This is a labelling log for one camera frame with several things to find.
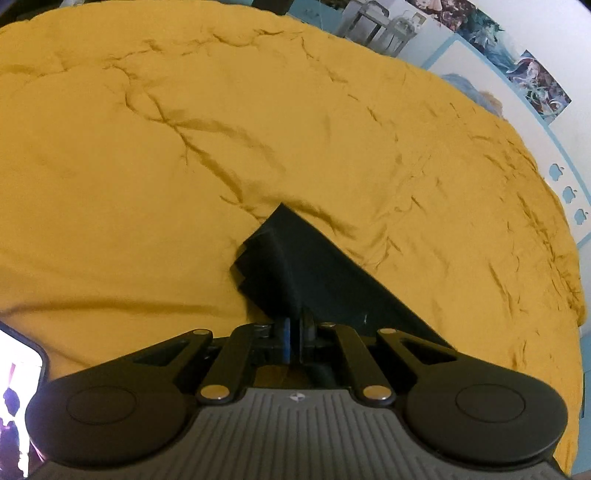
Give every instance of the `black cloth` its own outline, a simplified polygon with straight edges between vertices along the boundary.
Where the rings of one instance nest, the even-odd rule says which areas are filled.
[[[12,420],[8,422],[5,429],[0,433],[0,451],[6,447],[20,448],[20,436],[17,424]]]
[[[354,327],[373,336],[390,327],[451,347],[316,228],[281,204],[250,236],[235,266],[239,289],[272,320],[298,318]]]
[[[22,480],[24,472],[16,469],[15,471],[8,473],[0,470],[0,480]]]

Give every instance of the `blue wall border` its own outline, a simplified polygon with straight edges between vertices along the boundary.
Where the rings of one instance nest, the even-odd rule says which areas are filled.
[[[567,165],[569,166],[569,168],[573,172],[574,178],[579,182],[579,185],[580,185],[581,189],[583,190],[585,198],[591,204],[591,194],[589,194],[589,190],[587,188],[587,185],[585,184],[585,182],[581,178],[579,171],[574,166],[573,161],[570,159],[568,153],[566,153],[566,150],[564,149],[564,147],[562,146],[562,144],[560,143],[558,138],[556,138],[556,135],[554,134],[554,132],[550,129],[550,126],[546,122],[544,122],[542,117],[540,117],[538,112],[535,111],[534,107],[531,106],[531,104],[526,100],[526,98],[521,94],[521,92],[515,87],[515,85],[513,85],[513,83],[511,83],[509,81],[509,79],[507,77],[505,77],[505,75],[503,75],[503,73],[489,59],[487,59],[482,53],[480,53],[477,49],[475,49],[472,45],[470,45],[470,43],[468,41],[466,41],[465,38],[461,37],[457,33],[454,33],[445,42],[443,42],[443,44],[441,44],[441,46],[433,53],[433,55],[431,55],[425,61],[425,63],[423,63],[423,65],[421,67],[424,68],[425,70],[430,69],[433,66],[433,64],[447,51],[447,49],[449,47],[451,47],[457,41],[463,43],[464,45],[468,46],[471,50],[473,50],[475,53],[477,53],[478,54],[477,57],[480,58],[486,64],[486,66],[488,66],[491,70],[493,70],[498,75],[498,77],[500,79],[502,79],[505,82],[505,84],[511,88],[511,90],[513,90],[513,92],[517,95],[517,97],[521,100],[521,102],[530,110],[532,115],[535,116],[537,121],[544,128],[545,132],[548,134],[548,136],[550,137],[550,139],[554,143],[554,145],[556,145],[556,148],[558,148],[558,151],[563,156],[565,162],[567,163]],[[579,243],[577,243],[577,248],[580,249],[584,244],[589,242],[589,240],[591,240],[591,232],[589,232]]]

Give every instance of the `blue apple decal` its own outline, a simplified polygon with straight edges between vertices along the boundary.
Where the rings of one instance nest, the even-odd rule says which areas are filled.
[[[583,222],[587,219],[587,215],[589,212],[584,212],[582,208],[577,210],[574,213],[574,221],[577,222],[577,225],[582,225]]]
[[[557,163],[552,163],[550,166],[550,177],[552,180],[557,181],[562,176],[564,167],[559,167]]]
[[[566,203],[570,203],[575,199],[575,197],[576,197],[575,193],[577,193],[576,190],[573,190],[571,187],[566,187],[562,191],[562,198],[564,199],[564,201]]]

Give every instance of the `logo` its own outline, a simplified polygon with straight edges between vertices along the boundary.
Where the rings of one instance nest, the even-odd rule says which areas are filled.
[[[295,402],[301,402],[302,400],[306,399],[306,396],[301,392],[292,393],[290,398]]]

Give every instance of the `yellow blanket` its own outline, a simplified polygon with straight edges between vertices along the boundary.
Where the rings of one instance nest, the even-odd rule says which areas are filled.
[[[505,121],[290,18],[106,2],[0,30],[0,308],[58,377],[249,320],[229,274],[279,204],[457,349],[582,396],[577,251]]]

